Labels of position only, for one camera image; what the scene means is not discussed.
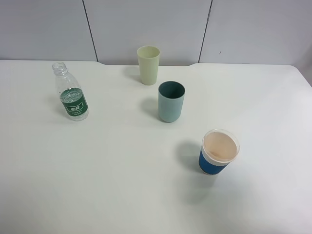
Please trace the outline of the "pale yellow plastic cup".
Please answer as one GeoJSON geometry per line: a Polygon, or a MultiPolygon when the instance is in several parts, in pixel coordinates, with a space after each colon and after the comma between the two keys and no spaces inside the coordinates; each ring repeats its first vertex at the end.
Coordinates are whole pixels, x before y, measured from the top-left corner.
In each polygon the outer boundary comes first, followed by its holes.
{"type": "Polygon", "coordinates": [[[137,50],[137,59],[141,81],[145,85],[154,85],[157,80],[160,50],[154,46],[142,46],[137,50]]]}

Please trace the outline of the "teal blue plastic cup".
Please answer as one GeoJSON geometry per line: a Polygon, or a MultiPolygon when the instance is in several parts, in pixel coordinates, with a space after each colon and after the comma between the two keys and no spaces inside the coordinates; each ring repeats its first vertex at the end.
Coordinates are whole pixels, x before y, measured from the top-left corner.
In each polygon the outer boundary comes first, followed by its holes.
{"type": "Polygon", "coordinates": [[[166,81],[158,88],[158,114],[164,122],[176,121],[182,111],[184,86],[176,81],[166,81]]]}

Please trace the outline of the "clear green-label water bottle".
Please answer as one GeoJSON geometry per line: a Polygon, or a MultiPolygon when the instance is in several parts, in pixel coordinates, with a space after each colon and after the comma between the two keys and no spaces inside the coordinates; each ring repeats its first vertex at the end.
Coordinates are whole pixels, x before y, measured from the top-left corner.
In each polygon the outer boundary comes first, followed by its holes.
{"type": "Polygon", "coordinates": [[[68,117],[73,121],[86,119],[89,114],[88,104],[77,79],[69,72],[64,62],[55,62],[52,69],[58,97],[68,117]]]}

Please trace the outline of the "blue sleeved paper cup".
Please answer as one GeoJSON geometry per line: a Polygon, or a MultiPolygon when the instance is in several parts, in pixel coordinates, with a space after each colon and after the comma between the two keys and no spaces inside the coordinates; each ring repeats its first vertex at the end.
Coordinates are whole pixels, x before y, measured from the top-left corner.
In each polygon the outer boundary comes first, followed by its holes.
{"type": "Polygon", "coordinates": [[[239,142],[232,133],[213,129],[202,139],[198,164],[205,174],[216,175],[236,159],[239,151],[239,142]]]}

